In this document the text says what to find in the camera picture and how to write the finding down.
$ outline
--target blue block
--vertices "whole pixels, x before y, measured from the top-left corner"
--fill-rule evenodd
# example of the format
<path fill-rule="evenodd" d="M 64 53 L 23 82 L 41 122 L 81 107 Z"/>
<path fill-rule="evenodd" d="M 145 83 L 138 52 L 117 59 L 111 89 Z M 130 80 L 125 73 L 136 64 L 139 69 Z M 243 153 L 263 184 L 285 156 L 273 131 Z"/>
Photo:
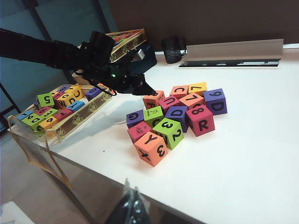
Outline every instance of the blue block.
<path fill-rule="evenodd" d="M 23 120 L 25 117 L 29 116 L 30 114 L 32 114 L 32 111 L 24 111 L 23 113 L 21 113 L 17 119 L 18 120 Z"/>
<path fill-rule="evenodd" d="M 72 104 L 68 105 L 66 108 L 69 110 L 72 110 L 73 112 L 79 110 L 81 107 L 83 107 L 85 105 L 84 102 L 82 101 L 75 101 Z"/>

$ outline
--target black object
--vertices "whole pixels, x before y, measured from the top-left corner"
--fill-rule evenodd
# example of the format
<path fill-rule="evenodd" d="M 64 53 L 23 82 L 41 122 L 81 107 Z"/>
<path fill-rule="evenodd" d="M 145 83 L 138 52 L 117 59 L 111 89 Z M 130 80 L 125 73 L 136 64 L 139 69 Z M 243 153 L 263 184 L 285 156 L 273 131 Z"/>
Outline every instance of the black object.
<path fill-rule="evenodd" d="M 184 38 L 171 36 L 163 39 L 161 45 L 164 51 L 165 60 L 168 64 L 179 62 L 182 59 L 182 56 L 186 54 L 187 47 Z"/>
<path fill-rule="evenodd" d="M 82 70 L 80 75 L 99 89 L 96 84 L 103 83 L 119 93 L 155 94 L 156 92 L 145 82 L 144 74 L 129 72 L 129 64 L 137 50 L 128 51 L 117 62 L 109 63 L 113 46 L 114 40 L 111 37 L 97 31 L 93 31 L 89 42 L 83 42 L 81 47 L 77 48 L 69 43 L 38 40 L 0 28 L 2 57 L 43 63 L 56 69 L 75 72 Z"/>

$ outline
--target purple block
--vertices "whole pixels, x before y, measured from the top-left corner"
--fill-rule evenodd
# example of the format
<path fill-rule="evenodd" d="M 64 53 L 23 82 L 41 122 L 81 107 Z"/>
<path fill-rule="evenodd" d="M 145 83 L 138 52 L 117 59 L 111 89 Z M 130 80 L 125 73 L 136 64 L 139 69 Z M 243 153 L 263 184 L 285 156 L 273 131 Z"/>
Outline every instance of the purple block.
<path fill-rule="evenodd" d="M 64 92 L 66 91 L 68 88 L 70 88 L 71 85 L 64 85 L 63 87 L 61 87 L 59 90 L 57 90 L 57 92 Z"/>
<path fill-rule="evenodd" d="M 225 95 L 222 89 L 210 90 L 204 92 L 206 107 L 213 115 L 227 113 Z"/>
<path fill-rule="evenodd" d="M 184 133 L 188 130 L 188 124 L 186 122 L 187 110 L 187 106 L 171 106 L 165 115 L 166 118 L 180 122 Z"/>
<path fill-rule="evenodd" d="M 87 91 L 85 93 L 85 96 L 87 98 L 88 101 L 91 101 L 93 98 L 95 98 L 97 95 L 99 95 L 102 92 L 102 90 L 93 87 L 91 90 Z"/>
<path fill-rule="evenodd" d="M 127 126 L 131 128 L 144 121 L 143 110 L 127 114 Z"/>

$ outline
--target pink block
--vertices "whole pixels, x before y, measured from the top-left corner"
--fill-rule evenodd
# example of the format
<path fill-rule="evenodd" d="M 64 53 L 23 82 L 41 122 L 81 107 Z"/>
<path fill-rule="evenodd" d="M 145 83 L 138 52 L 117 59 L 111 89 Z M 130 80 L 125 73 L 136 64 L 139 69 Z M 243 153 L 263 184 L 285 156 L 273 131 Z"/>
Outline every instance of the pink block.
<path fill-rule="evenodd" d="M 183 105 L 177 98 L 174 96 L 169 96 L 165 99 L 161 99 L 158 101 L 159 105 L 162 107 L 163 113 L 166 114 L 168 109 L 171 106 L 181 106 Z"/>
<path fill-rule="evenodd" d="M 73 113 L 72 110 L 64 108 L 63 110 L 60 110 L 57 114 L 54 115 L 54 117 L 61 121 L 65 119 L 66 117 L 70 116 Z"/>
<path fill-rule="evenodd" d="M 129 136 L 133 143 L 137 142 L 146 132 L 150 132 L 151 127 L 144 121 L 128 129 Z"/>
<path fill-rule="evenodd" d="M 186 114 L 186 120 L 195 136 L 215 130 L 213 113 L 205 105 L 194 107 Z"/>
<path fill-rule="evenodd" d="M 41 116 L 42 114 L 46 113 L 49 109 L 51 109 L 51 107 L 45 106 L 45 107 L 42 107 L 39 111 L 35 111 L 35 113 L 38 116 Z"/>

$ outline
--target orange block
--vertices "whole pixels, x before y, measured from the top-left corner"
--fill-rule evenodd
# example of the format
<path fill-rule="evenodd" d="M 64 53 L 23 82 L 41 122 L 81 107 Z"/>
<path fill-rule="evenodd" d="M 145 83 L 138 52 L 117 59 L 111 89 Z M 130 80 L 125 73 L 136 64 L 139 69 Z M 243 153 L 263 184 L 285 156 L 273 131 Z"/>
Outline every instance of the orange block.
<path fill-rule="evenodd" d="M 140 159 L 153 167 L 168 154 L 164 139 L 152 132 L 147 132 L 134 145 Z"/>
<path fill-rule="evenodd" d="M 156 94 L 154 96 L 148 95 L 148 96 L 144 96 L 142 99 L 143 99 L 145 108 L 150 109 L 150 108 L 159 106 L 158 101 L 161 99 L 165 99 L 165 95 L 164 95 L 163 91 L 157 90 Z"/>
<path fill-rule="evenodd" d="M 190 93 L 187 96 L 179 99 L 188 109 L 205 104 L 205 99 L 196 93 Z"/>
<path fill-rule="evenodd" d="M 188 95 L 188 89 L 188 85 L 174 86 L 170 92 L 170 96 L 174 96 L 177 99 L 181 99 L 182 97 Z"/>

